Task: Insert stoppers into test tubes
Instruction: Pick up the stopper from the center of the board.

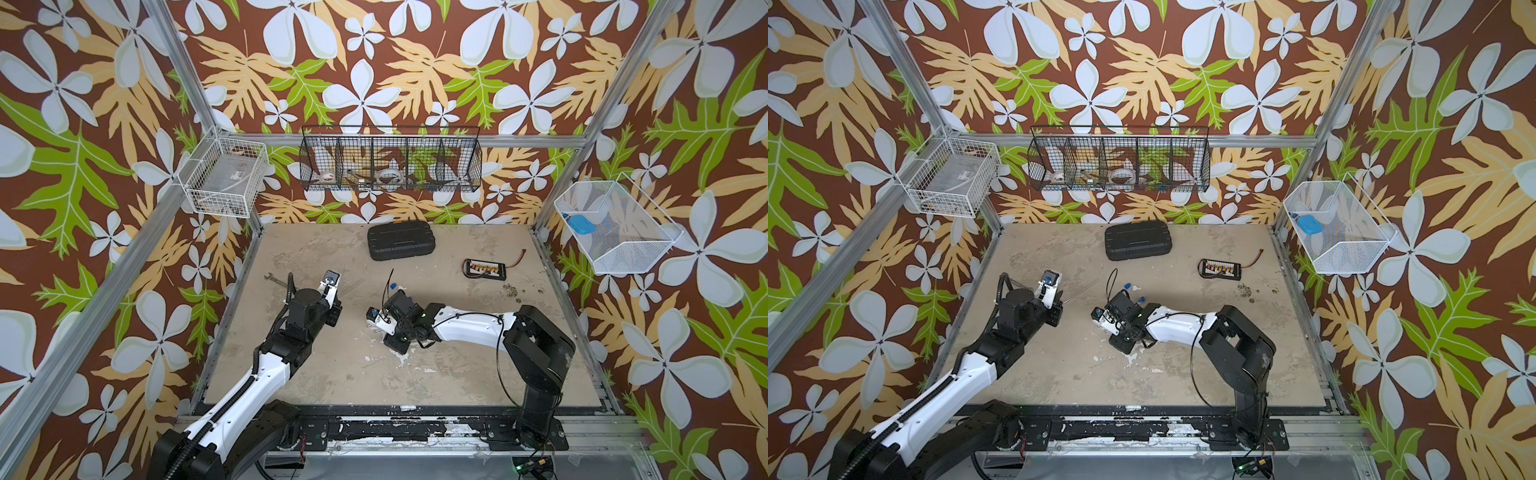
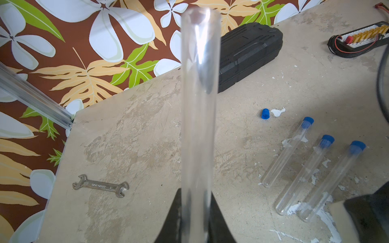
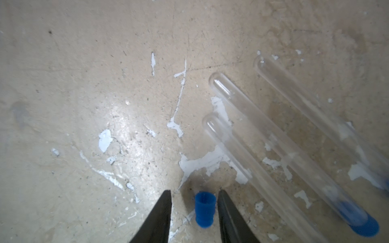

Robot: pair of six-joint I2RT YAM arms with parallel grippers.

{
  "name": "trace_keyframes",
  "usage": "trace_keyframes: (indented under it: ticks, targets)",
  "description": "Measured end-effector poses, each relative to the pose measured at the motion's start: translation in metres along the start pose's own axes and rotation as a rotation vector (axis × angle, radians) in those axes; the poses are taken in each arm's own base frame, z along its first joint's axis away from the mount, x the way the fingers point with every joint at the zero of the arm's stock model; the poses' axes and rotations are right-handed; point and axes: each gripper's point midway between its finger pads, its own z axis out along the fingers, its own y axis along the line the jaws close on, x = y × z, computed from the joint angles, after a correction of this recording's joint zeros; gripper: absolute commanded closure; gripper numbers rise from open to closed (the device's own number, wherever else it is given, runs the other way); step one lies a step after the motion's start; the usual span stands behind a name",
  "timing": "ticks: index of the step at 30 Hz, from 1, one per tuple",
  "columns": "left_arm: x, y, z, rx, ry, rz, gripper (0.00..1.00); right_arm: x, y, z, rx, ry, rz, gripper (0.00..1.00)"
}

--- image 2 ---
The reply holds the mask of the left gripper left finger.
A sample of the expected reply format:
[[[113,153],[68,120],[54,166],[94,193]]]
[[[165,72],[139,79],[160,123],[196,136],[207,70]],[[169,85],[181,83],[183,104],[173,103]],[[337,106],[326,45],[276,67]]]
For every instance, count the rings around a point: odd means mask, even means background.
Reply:
[[[181,188],[179,188],[154,243],[181,243],[181,208]]]

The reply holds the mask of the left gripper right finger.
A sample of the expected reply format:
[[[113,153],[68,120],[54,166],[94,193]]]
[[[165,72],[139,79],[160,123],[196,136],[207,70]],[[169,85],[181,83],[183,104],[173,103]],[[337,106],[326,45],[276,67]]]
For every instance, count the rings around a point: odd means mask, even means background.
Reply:
[[[236,243],[213,194],[211,194],[210,204],[209,242]]]

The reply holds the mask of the clear test tube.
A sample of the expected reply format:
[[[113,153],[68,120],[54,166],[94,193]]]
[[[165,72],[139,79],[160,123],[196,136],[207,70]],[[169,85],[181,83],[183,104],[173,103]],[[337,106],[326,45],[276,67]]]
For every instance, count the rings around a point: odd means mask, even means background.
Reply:
[[[282,172],[283,168],[286,166],[288,161],[290,160],[293,153],[296,151],[297,147],[301,143],[302,139],[308,132],[308,129],[303,129],[300,126],[296,129],[296,131],[293,133],[293,136],[290,138],[288,145],[284,147],[279,157],[276,159],[276,161],[271,165],[268,172],[265,174],[262,180],[262,185],[265,188],[270,188],[279,174]]]
[[[182,16],[181,241],[209,238],[221,16],[195,7]]]
[[[320,184],[320,186],[306,202],[304,207],[302,207],[299,211],[298,217],[302,221],[310,222],[312,218],[319,212],[319,210],[325,205],[331,193],[339,185],[350,168],[356,163],[359,155],[356,156],[350,154],[348,147],[348,149],[341,156],[340,160],[335,164],[322,184]]]
[[[327,149],[321,149],[319,144],[314,148],[312,154],[303,164],[302,169],[299,171],[293,182],[290,183],[290,185],[283,191],[283,194],[278,198],[275,204],[275,211],[279,215],[284,216],[287,214],[290,207],[302,192],[305,183],[309,181],[330,148],[331,146]]]

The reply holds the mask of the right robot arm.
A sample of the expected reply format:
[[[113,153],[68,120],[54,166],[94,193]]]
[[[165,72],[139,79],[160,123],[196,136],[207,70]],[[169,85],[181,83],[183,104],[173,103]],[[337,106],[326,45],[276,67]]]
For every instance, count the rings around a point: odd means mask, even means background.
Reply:
[[[379,109],[389,123],[389,45],[386,45],[383,56],[380,60],[376,77],[376,96]]]

